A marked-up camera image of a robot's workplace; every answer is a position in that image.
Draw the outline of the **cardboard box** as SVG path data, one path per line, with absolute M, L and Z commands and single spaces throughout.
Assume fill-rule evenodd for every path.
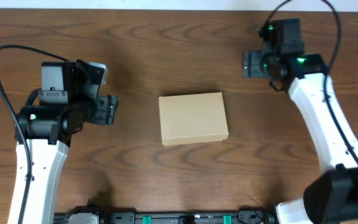
M 161 96 L 158 107 L 164 146 L 223 141 L 229 136 L 221 92 Z

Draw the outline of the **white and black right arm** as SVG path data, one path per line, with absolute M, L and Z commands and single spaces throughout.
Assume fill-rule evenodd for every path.
M 261 50 L 244 54 L 243 75 L 280 83 L 299 109 L 318 155 L 321 176 L 299 199 L 275 206 L 276 223 L 358 220 L 358 140 L 342 112 L 319 54 L 305 52 L 298 19 L 269 21 Z

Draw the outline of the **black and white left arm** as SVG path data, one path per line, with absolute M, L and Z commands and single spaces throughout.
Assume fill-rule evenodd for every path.
M 85 123 L 112 125 L 114 95 L 101 96 L 108 68 L 96 62 L 44 62 L 42 86 L 16 118 L 17 171 L 9 223 L 52 223 L 71 137 Z

